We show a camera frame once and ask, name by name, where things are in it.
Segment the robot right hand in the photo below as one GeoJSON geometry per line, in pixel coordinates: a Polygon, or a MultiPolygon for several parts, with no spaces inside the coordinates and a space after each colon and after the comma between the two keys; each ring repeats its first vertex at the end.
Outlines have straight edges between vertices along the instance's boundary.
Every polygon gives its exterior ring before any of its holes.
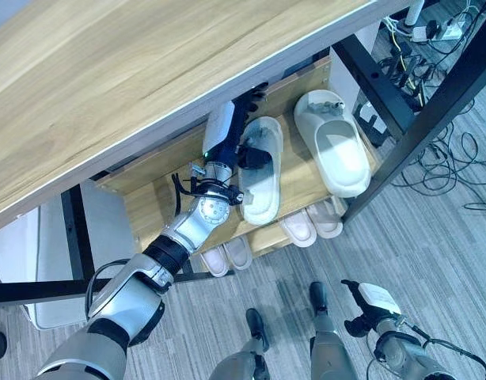
{"type": "Polygon", "coordinates": [[[341,283],[348,287],[355,303],[363,312],[352,320],[344,321],[344,327],[351,336],[364,337],[371,330],[377,332],[381,321],[395,320],[402,315],[401,308],[385,288],[349,279],[342,279],[341,283]]]}

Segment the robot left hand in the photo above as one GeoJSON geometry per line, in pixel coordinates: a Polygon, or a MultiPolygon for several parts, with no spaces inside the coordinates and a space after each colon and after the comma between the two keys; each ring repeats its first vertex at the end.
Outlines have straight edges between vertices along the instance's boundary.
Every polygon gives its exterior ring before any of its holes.
{"type": "Polygon", "coordinates": [[[260,169],[271,162],[271,155],[258,148],[244,145],[237,148],[250,112],[258,109],[257,102],[265,98],[267,82],[251,88],[231,101],[220,104],[207,120],[203,140],[204,162],[219,162],[233,169],[260,169]]]}

